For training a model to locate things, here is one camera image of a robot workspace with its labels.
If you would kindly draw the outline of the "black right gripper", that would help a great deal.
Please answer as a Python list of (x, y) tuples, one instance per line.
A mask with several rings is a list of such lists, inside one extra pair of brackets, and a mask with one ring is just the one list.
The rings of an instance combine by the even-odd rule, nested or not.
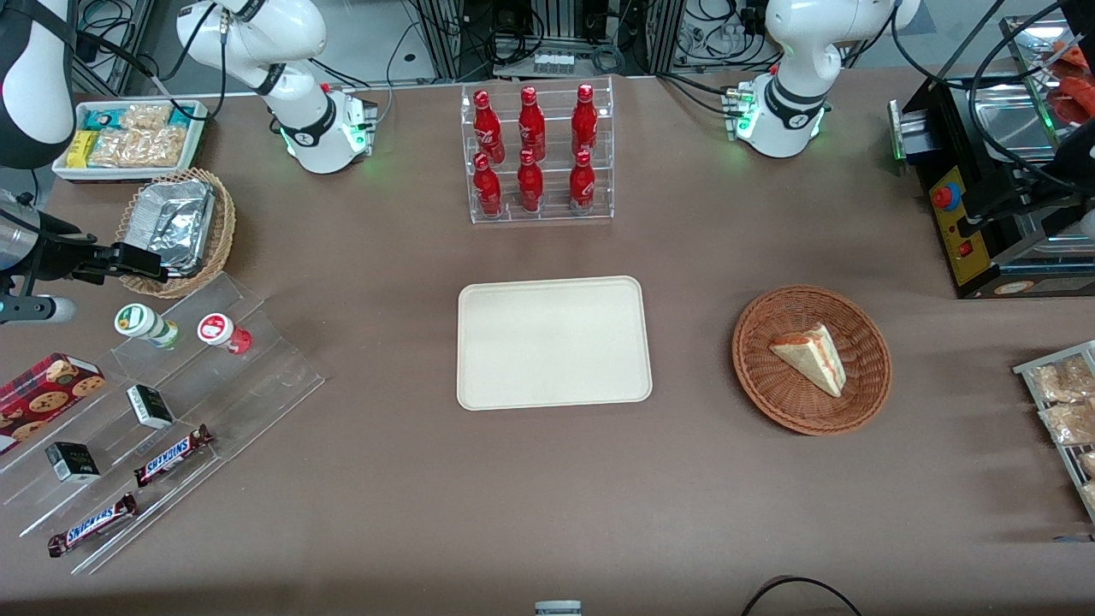
[(103, 248), (94, 245), (94, 242), (87, 243), (87, 236), (78, 226), (42, 213), (39, 228), (45, 233), (69, 239), (71, 243), (39, 239), (31, 261), (31, 272), (35, 280), (58, 281), (64, 278), (104, 284), (107, 276), (132, 275), (153, 281), (168, 281), (169, 271), (161, 265), (161, 257), (152, 251), (129, 243), (113, 243), (113, 261), (118, 264), (118, 270), (111, 269), (113, 263), (101, 256)]

